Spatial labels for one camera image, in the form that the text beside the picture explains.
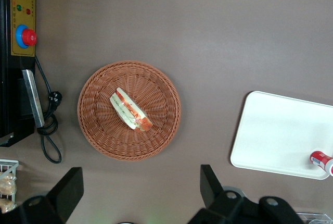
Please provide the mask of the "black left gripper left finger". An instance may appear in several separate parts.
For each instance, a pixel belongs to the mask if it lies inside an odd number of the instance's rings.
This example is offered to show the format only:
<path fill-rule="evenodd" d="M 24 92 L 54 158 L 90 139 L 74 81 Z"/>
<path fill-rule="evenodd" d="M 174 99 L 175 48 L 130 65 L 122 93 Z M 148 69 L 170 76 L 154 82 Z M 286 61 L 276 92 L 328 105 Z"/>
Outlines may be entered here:
<path fill-rule="evenodd" d="M 72 167 L 46 195 L 22 204 L 22 223 L 66 223 L 83 194 L 83 170 Z"/>

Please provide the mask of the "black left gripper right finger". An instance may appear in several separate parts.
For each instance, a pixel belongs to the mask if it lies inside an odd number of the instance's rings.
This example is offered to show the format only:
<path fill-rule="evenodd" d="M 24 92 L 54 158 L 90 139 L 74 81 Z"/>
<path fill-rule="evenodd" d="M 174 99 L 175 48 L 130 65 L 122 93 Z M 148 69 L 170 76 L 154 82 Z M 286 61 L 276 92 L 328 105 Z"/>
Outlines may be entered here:
<path fill-rule="evenodd" d="M 215 213 L 238 213 L 244 194 L 233 186 L 222 186 L 210 165 L 200 166 L 200 193 L 206 209 Z"/>

